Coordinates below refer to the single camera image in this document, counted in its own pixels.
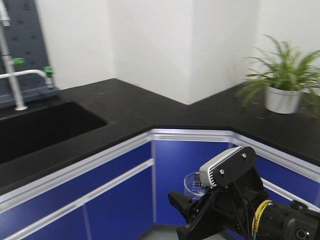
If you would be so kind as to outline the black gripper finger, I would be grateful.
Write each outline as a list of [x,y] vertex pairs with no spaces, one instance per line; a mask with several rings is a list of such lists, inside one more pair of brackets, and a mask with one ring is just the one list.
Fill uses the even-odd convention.
[[217,220],[213,205],[217,198],[216,193],[204,195],[198,202],[195,214],[191,221],[183,227],[177,228],[180,240],[204,240],[225,230]]
[[196,206],[199,200],[188,197],[176,190],[170,191],[168,193],[168,200],[170,205],[172,205],[180,214],[184,217],[187,222],[190,222],[195,214]]

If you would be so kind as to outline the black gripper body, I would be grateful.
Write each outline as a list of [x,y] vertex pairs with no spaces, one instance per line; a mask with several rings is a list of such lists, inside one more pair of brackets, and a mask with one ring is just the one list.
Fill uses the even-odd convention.
[[225,230],[239,235],[254,235],[258,226],[258,207],[269,197],[255,167],[227,186],[217,186],[208,194],[217,194],[213,204],[217,220]]

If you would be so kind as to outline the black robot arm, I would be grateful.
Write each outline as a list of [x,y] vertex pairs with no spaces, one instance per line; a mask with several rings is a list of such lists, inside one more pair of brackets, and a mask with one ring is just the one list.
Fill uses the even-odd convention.
[[199,200],[178,191],[169,203],[186,220],[177,228],[180,240],[204,240],[229,230],[246,240],[318,240],[320,214],[293,200],[284,205],[269,199],[255,168],[227,186],[209,189]]

